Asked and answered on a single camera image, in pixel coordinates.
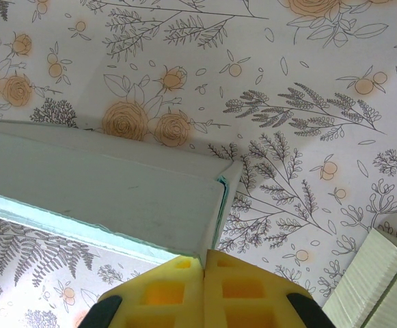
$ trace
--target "floral pattern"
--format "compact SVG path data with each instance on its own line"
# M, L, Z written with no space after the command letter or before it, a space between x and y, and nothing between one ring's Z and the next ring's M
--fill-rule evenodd
M321 305L397 237L397 1L0 0L0 118L241 161L218 249ZM152 267L0 220L0 327L76 327Z

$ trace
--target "floral wallpaper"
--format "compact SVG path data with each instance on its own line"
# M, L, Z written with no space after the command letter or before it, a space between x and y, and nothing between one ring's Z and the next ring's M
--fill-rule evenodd
M242 161L218 248L321 305L397 237L397 0L0 0L0 118ZM152 267L0 220L0 326Z

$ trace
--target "white cardboard box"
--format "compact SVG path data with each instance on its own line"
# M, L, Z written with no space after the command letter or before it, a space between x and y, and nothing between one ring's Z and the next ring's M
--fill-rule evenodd
M323 310L337 328L397 328L397 238L372 229Z
M205 263L241 172L236 161L0 121L0 218L149 262Z

